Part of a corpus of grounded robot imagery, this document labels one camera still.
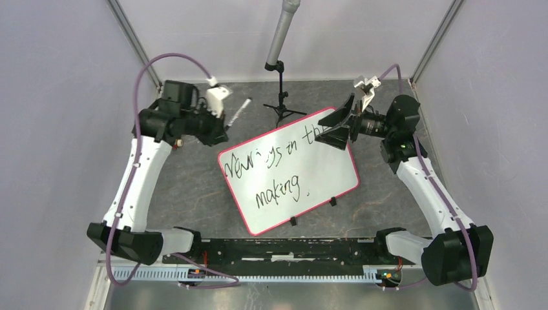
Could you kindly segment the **whiteboard with pink frame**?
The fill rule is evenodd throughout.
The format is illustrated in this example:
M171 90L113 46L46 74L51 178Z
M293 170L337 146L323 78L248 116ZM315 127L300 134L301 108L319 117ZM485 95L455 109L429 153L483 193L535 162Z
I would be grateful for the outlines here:
M335 107L239 143L217 161L248 233L261 235L360 184L350 149L315 141Z

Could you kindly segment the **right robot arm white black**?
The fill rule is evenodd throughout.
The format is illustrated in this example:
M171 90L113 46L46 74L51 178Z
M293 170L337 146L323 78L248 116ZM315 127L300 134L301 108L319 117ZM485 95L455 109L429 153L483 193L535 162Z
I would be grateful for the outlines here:
M319 120L326 131L316 141L344 150L360 134L380 138L381 155L410 191L427 220L432 237L416 236L402 227L383 229L374 238L373 254L382 264L397 257L422 267L434 286L456 284L473 292L487 273L494 235L476 225L448 193L416 136L420 104L412 96L396 96L386 114L346 103Z

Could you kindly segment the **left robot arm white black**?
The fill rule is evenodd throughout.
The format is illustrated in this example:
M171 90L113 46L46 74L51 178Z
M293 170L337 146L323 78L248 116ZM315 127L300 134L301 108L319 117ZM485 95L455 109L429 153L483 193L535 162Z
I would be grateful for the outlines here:
M167 80L161 96L138 113L128 163L112 205L99 223L90 223L88 238L111 256L151 265L160 256L178 253L187 263L203 255L200 233L192 229L148 230L147 216L161 169L182 136L213 146L228 140L223 101L232 91L210 82L204 96L194 84Z

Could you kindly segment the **colourful toy block car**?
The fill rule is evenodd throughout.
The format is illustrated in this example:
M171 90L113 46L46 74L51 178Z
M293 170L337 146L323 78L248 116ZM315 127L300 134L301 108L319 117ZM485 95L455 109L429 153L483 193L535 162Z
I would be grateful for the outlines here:
M180 147L183 147L183 145L184 145L184 141L182 138L175 139L173 144L173 149L178 149Z

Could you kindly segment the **black microphone tripod stand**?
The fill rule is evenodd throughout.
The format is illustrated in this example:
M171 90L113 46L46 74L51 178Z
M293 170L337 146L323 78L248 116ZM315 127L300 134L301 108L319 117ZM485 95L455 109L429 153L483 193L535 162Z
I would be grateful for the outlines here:
M286 119L289 116L292 116L294 114L300 115L300 116L306 116L307 113L296 111L296 110L290 110L287 108L287 106L284 104L284 100L289 96L287 91L284 91L283 88L283 73L284 73L284 63L280 60L276 61L274 65L270 65L269 63L265 63L264 68L267 71L276 71L279 74L279 93L278 93L278 105L268 105L263 104L264 107L267 107L269 109L273 109L277 115L277 121L275 127L278 128L281 121Z

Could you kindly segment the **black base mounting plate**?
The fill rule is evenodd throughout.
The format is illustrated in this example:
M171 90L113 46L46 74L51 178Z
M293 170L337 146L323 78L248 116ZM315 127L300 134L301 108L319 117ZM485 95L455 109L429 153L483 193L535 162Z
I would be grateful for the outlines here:
M371 238L211 238L186 256L233 276L357 276L364 266L412 265Z

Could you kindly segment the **silver microphone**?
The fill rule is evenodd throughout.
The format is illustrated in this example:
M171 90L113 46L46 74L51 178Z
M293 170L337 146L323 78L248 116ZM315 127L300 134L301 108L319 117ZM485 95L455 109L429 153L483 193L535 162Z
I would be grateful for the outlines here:
M282 9L280 12L279 20L265 63L265 69L268 71L274 71L275 67L277 66L277 61L279 60L280 52L286 40L286 36L290 28L293 16L300 7L300 3L301 0L282 1Z

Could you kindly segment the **slotted aluminium rail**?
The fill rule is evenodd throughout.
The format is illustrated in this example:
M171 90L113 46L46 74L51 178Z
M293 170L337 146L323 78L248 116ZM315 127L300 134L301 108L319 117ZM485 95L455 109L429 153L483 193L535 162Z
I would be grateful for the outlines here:
M205 275L195 275L196 268L186 265L174 267L139 267L133 280L136 281L164 281L164 282L230 282L231 279L218 276L210 272ZM376 277L375 269L363 269L358 275L304 275L304 276L237 276L240 282L263 282L263 283L364 283L380 284L381 280Z

